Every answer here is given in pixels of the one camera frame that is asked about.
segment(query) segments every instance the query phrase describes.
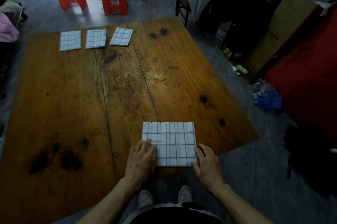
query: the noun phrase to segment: grid pattern cloth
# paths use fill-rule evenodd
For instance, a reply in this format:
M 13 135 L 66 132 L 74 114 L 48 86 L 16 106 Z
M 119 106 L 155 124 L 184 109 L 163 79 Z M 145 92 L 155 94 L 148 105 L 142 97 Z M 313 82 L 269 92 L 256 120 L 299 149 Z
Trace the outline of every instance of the grid pattern cloth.
M 131 40 L 132 33 L 133 29 L 117 27 L 110 41 L 110 45 L 128 46 Z
M 103 30 L 88 30 L 86 38 L 86 49 L 94 49 L 97 47 L 105 47 L 105 29 Z
M 187 167 L 197 162 L 194 123 L 144 122 L 142 141 L 157 146 L 159 167 Z
M 61 32 L 60 51 L 76 50 L 81 48 L 81 31 Z

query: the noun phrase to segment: wooden table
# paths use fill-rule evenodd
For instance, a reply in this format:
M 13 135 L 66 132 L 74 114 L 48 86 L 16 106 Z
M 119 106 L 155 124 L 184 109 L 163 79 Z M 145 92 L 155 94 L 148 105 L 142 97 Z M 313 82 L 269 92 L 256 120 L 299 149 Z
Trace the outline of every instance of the wooden table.
M 0 223 L 51 223 L 99 202 L 124 176 L 144 121 L 194 122 L 221 154 L 258 139 L 177 18 L 133 28 L 129 47 L 59 52 L 60 33 L 26 49 L 0 166 Z M 175 168 L 159 168 L 160 176 Z

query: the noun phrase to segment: right hand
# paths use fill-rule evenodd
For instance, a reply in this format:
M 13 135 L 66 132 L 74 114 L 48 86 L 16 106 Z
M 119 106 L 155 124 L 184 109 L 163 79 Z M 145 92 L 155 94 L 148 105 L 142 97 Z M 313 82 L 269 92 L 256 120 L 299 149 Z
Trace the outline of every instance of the right hand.
M 225 184 L 221 173 L 219 158 L 214 154 L 210 147 L 203 144 L 199 145 L 203 149 L 205 155 L 197 146 L 195 146 L 194 150 L 199 158 L 200 167 L 195 162 L 192 162 L 191 166 L 205 188 L 211 193 L 216 194 L 216 192 Z

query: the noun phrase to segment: left hand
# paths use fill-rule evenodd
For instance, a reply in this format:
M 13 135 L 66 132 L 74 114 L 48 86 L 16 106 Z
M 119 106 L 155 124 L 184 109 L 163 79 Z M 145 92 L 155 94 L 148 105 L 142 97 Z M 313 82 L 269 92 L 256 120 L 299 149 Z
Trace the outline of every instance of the left hand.
M 129 151 L 124 180 L 135 191 L 140 189 L 143 182 L 157 166 L 157 159 L 152 160 L 153 155 L 157 152 L 157 146 L 152 145 L 149 152 L 146 152 L 150 142 L 151 140 L 139 141 Z

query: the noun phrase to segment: concrete floor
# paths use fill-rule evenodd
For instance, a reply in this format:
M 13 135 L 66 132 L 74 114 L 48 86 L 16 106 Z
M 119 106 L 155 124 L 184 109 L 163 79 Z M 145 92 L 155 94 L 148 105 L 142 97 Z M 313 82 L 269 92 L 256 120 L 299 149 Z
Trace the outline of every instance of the concrete floor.
M 125 17 L 104 16 L 102 4 L 98 0 L 87 0 L 88 8 L 83 12 L 76 5 L 64 11 L 57 0 L 21 1 L 29 16 L 22 29 L 24 42 L 26 36 L 34 33 L 78 30 L 173 17 L 176 0 L 147 2 L 128 0 L 129 15 Z M 257 109 L 251 100 L 251 87 L 232 73 L 230 63 L 215 46 L 214 36 L 201 36 L 198 26 L 191 22 L 187 29 L 260 135 L 259 140 L 220 155 L 226 182 L 240 196 L 276 223 L 335 223 L 337 219 L 335 197 L 323 198 L 318 195 L 300 175 L 294 172 L 290 180 L 286 178 L 288 151 L 284 148 L 282 139 L 286 127 L 289 124 L 295 125 L 295 123 L 287 113 L 275 117 L 266 115 Z M 22 46 L 23 44 L 18 44 L 18 54 L 6 87 L 8 97 L 0 101 L 0 120 L 6 124 L 16 92 L 20 60 L 24 55 Z M 0 139 L 0 150 L 2 150 L 3 142 L 4 137 Z M 191 168 L 173 177 L 150 184 L 148 188 L 154 194 L 156 201 L 167 202 L 176 200 L 173 195 L 183 184 L 191 187 L 196 203 L 214 212 L 227 223 L 231 223 L 222 206 L 202 187 Z M 125 210 L 121 221 L 136 207 L 137 195 Z M 75 223 L 86 212 L 87 210 L 57 223 Z

